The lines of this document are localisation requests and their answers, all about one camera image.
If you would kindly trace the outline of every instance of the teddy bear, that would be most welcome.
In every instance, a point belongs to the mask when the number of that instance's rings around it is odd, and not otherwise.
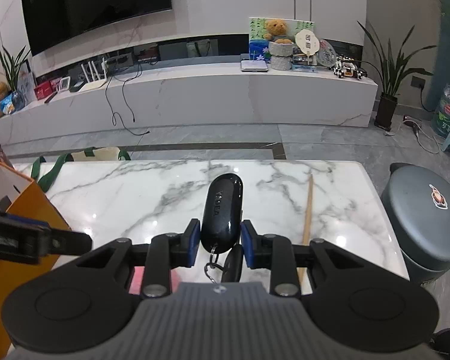
[[[265,30],[267,33],[264,39],[275,43],[293,43],[287,37],[287,23],[282,19],[268,19],[265,21]]]

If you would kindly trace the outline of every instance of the teddy bear head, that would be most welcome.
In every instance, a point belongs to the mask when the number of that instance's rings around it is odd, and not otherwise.
[[[265,29],[274,36],[287,33],[287,23],[282,19],[269,19],[265,21]]]

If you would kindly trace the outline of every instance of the wooden stick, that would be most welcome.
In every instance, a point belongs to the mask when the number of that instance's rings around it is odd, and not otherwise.
[[[305,208],[305,225],[303,226],[302,245],[308,245],[310,242],[310,227],[312,225],[312,203],[313,203],[313,175],[308,177],[308,197],[307,207]],[[298,269],[298,280],[302,284],[305,268]]]

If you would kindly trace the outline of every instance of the tile floor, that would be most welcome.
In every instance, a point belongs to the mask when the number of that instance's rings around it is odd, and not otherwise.
[[[392,131],[401,121],[394,117]],[[428,122],[424,131],[433,136]],[[31,162],[38,155],[54,161],[67,151],[87,147],[126,147],[132,159],[272,159],[274,153],[267,144],[282,144],[287,159],[353,160],[363,164],[372,182],[381,193],[389,179],[389,166],[393,162],[407,162],[429,168],[450,182],[450,153],[431,154],[422,149],[411,129],[402,126],[396,136],[384,132],[370,123],[369,128],[304,126],[304,125],[220,125],[153,127],[150,133],[134,136],[127,131],[102,131],[65,137],[40,139],[33,142],[4,146],[12,162]],[[143,129],[134,130],[143,133]],[[421,143],[437,151],[435,142],[420,134]],[[226,147],[204,148],[200,144],[226,143]],[[264,143],[250,148],[246,143]],[[149,145],[167,145],[167,150]],[[427,285],[440,307],[438,329],[450,327],[450,271],[434,283]]]

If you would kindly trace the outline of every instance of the white marble tv cabinet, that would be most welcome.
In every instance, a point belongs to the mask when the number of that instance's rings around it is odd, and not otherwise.
[[[135,73],[121,75],[125,80]],[[378,86],[365,78],[270,70],[242,72],[239,63],[195,64],[147,70],[125,85],[112,79],[107,96],[128,128],[227,123],[300,123],[367,127]],[[0,142],[123,128],[116,127],[105,84],[85,92],[59,93],[0,119]]]

